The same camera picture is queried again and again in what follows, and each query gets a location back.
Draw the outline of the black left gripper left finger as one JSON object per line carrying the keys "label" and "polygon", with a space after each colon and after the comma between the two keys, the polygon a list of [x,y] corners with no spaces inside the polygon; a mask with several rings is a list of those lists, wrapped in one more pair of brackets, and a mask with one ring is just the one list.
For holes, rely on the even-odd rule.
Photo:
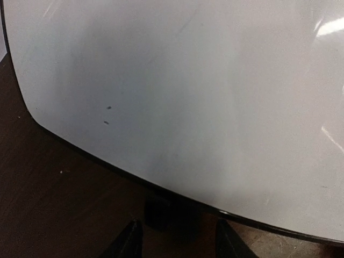
{"label": "black left gripper left finger", "polygon": [[143,228],[139,220],[132,220],[102,253],[102,257],[142,257]]}

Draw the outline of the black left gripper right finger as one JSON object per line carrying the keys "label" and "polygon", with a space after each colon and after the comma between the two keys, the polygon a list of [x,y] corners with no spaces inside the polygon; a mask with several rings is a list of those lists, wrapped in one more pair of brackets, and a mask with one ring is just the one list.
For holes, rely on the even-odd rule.
{"label": "black left gripper right finger", "polygon": [[258,258],[224,219],[216,224],[216,257]]}

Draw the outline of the white whiteboard with writing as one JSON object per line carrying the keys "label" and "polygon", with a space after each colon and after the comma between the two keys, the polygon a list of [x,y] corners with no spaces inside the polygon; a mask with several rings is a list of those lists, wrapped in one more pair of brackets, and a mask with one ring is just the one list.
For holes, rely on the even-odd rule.
{"label": "white whiteboard with writing", "polygon": [[44,129],[225,216],[343,243],[343,1],[2,1]]}

